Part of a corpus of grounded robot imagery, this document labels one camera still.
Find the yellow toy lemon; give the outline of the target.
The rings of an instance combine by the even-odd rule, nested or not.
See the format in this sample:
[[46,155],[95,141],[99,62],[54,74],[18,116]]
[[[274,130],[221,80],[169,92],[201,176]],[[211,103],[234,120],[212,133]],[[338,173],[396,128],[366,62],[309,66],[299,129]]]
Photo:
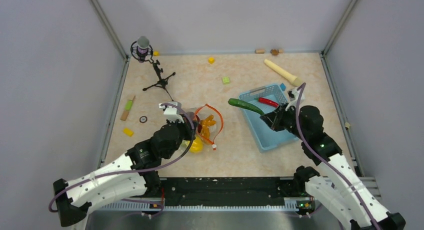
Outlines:
[[192,141],[187,141],[187,145],[189,145],[191,143],[191,146],[189,148],[189,152],[191,153],[200,153],[203,151],[204,148],[204,144],[202,142],[202,140],[196,136],[194,138],[194,140]]

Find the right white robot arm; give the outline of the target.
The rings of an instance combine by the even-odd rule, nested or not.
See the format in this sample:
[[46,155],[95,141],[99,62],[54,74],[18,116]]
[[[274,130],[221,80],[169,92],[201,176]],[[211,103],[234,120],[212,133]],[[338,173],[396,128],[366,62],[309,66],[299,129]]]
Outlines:
[[324,118],[315,106],[280,105],[260,119],[273,131],[286,130],[301,140],[313,167],[300,166],[293,189],[317,199],[345,229],[404,229],[406,220],[391,213],[367,189],[350,167],[339,145],[324,131]]

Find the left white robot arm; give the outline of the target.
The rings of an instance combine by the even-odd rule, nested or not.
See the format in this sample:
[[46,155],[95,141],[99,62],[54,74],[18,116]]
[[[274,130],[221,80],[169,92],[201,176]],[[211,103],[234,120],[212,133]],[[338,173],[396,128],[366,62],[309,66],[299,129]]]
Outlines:
[[158,170],[168,167],[188,153],[170,159],[187,140],[192,145],[197,121],[170,122],[111,163],[74,180],[63,178],[53,183],[54,197],[48,204],[56,212],[62,227],[74,225],[109,203],[132,196],[155,196],[161,188]]

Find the green toy cucumber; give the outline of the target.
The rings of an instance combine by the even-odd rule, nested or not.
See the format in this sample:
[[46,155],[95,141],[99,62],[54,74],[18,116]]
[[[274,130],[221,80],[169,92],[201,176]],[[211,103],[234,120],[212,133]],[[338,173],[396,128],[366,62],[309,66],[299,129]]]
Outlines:
[[246,110],[249,110],[249,111],[258,113],[259,115],[264,115],[265,114],[263,112],[263,110],[261,110],[256,105],[251,104],[249,102],[246,102],[244,100],[240,100],[240,99],[236,99],[236,98],[230,98],[228,100],[228,104],[230,104],[231,106],[234,106],[234,107],[238,107],[238,108],[242,108],[242,109],[246,109]]

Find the clear orange-zip bag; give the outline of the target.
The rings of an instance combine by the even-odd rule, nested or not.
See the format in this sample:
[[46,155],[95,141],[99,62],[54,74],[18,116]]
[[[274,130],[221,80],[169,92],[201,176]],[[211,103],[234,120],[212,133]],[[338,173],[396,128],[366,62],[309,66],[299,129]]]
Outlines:
[[189,152],[217,150],[216,138],[224,128],[222,114],[210,104],[188,108],[187,113],[194,123],[197,123],[194,143],[189,148]]

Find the red toy chili pepper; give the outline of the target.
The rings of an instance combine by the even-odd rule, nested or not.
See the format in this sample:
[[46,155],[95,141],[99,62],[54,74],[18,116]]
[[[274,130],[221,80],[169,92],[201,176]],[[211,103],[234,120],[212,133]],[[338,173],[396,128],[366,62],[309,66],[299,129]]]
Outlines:
[[260,102],[262,104],[273,106],[275,108],[277,108],[279,106],[279,103],[277,103],[277,102],[275,102],[273,100],[270,100],[268,98],[259,97],[257,100],[258,100],[258,102]]

